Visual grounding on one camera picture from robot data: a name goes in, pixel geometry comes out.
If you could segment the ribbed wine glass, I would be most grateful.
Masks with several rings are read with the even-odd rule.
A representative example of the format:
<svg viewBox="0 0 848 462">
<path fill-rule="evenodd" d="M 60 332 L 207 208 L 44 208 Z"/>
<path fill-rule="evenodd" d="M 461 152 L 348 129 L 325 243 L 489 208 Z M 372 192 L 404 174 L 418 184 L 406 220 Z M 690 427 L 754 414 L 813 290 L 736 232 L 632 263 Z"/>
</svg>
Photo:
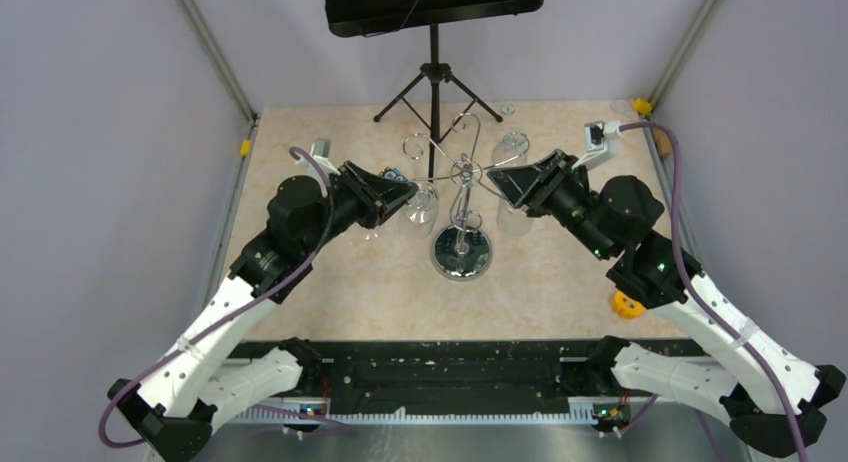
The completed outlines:
<svg viewBox="0 0 848 462">
<path fill-rule="evenodd" d="M 496 225 L 501 232 L 514 237 L 524 236 L 531 231 L 533 222 L 521 209 L 513 208 L 506 201 L 499 203 Z"/>
<path fill-rule="evenodd" d="M 415 194 L 399 212 L 399 230 L 407 240 L 429 236 L 439 212 L 439 195 L 429 182 L 420 182 Z"/>
<path fill-rule="evenodd" d="M 517 167 L 527 163 L 530 147 L 529 138 L 520 130 L 508 130 L 491 152 L 490 164 L 494 168 Z"/>
</svg>

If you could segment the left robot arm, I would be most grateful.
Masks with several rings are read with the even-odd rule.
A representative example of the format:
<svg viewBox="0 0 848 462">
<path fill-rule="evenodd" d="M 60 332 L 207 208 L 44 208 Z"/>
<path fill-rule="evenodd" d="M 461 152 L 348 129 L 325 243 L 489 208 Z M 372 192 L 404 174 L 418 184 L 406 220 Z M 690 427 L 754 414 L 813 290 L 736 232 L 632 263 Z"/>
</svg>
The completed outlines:
<svg viewBox="0 0 848 462">
<path fill-rule="evenodd" d="M 110 401 L 165 461 L 190 461 L 235 416 L 292 390 L 319 386 L 319 354 L 284 340 L 249 364 L 220 368 L 247 331 L 273 312 L 313 269 L 319 251 L 352 225 L 373 229 L 417 192 L 345 162 L 319 177 L 283 180 L 265 228 L 242 249 L 216 293 L 169 351 L 137 381 L 119 380 Z"/>
</svg>

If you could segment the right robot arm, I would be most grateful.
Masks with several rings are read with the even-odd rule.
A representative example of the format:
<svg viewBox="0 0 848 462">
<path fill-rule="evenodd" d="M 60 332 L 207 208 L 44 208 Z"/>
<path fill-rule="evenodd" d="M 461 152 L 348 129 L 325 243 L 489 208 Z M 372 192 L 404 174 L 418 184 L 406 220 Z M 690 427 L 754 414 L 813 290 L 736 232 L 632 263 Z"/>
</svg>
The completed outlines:
<svg viewBox="0 0 848 462">
<path fill-rule="evenodd" d="M 794 356 L 735 307 L 678 240 L 656 231 L 664 207 L 641 180 L 616 176 L 594 191 L 587 169 L 561 151 L 487 176 L 511 206 L 554 218 L 596 258 L 611 260 L 608 277 L 621 293 L 677 326 L 715 361 L 680 362 L 607 336 L 586 367 L 594 391 L 623 387 L 669 398 L 715 418 L 763 454 L 806 458 L 845 374 Z"/>
</svg>

